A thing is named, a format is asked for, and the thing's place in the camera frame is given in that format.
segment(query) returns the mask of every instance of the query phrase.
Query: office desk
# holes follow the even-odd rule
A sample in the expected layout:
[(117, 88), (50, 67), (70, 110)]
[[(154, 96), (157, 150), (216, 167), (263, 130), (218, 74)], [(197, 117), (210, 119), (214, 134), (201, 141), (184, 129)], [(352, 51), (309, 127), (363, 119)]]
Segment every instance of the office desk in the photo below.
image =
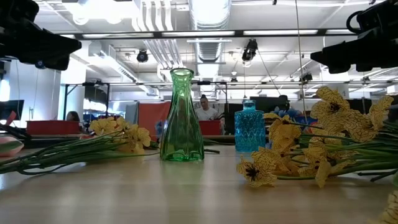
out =
[(390, 180), (371, 183), (354, 174), (330, 179), (324, 189), (314, 180), (252, 189), (235, 171), (233, 146), (206, 148), (221, 154), (206, 154), (203, 162), (162, 162), (155, 155), (35, 177), (0, 175), (0, 223), (366, 223), (393, 190)]

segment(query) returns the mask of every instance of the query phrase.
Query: glass vase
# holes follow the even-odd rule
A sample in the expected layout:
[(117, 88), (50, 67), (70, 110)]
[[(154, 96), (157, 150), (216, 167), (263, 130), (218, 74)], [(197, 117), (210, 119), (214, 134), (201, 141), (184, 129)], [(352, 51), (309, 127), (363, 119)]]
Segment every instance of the glass vase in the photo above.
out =
[(256, 110), (256, 101), (243, 100), (243, 110), (235, 112), (235, 148), (238, 152), (258, 151), (266, 146), (264, 112)]
[(164, 124), (160, 158), (165, 161), (203, 160), (203, 137), (191, 98), (193, 71), (176, 68), (170, 73), (173, 80), (172, 104)]

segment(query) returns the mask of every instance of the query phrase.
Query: green glass vase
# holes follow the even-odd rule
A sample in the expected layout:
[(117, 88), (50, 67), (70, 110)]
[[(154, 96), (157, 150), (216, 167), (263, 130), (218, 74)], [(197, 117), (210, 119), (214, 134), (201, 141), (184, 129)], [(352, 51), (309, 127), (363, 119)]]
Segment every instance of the green glass vase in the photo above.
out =
[(173, 80), (172, 105), (164, 124), (160, 158), (165, 161), (203, 160), (203, 137), (191, 98), (193, 71), (176, 68), (170, 73)]

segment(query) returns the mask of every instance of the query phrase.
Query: person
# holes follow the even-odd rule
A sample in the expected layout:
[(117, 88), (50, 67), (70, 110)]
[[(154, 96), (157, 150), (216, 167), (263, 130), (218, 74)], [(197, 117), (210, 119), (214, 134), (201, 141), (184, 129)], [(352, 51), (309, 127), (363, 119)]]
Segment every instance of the person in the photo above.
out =
[(77, 114), (76, 111), (69, 111), (67, 114), (67, 121), (78, 121), (80, 122), (79, 115)]
[(205, 95), (201, 96), (200, 105), (201, 108), (195, 111), (199, 121), (211, 121), (217, 118), (217, 110), (209, 107), (209, 101)]
[(285, 115), (289, 115), (291, 118), (294, 118), (298, 115), (301, 115), (301, 111), (295, 110), (290, 106), (290, 100), (287, 98), (286, 95), (280, 95), (278, 97), (280, 104), (275, 107), (274, 111), (272, 113), (277, 114), (281, 118)]

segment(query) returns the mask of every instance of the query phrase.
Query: blue glass bottle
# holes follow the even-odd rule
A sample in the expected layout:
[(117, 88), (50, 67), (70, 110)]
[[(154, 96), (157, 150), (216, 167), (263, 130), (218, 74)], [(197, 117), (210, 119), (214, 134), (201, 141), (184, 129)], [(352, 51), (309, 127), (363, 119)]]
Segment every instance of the blue glass bottle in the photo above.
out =
[(258, 151), (266, 146), (264, 112), (256, 110), (255, 100), (243, 100), (243, 110), (235, 112), (235, 148), (238, 152)]

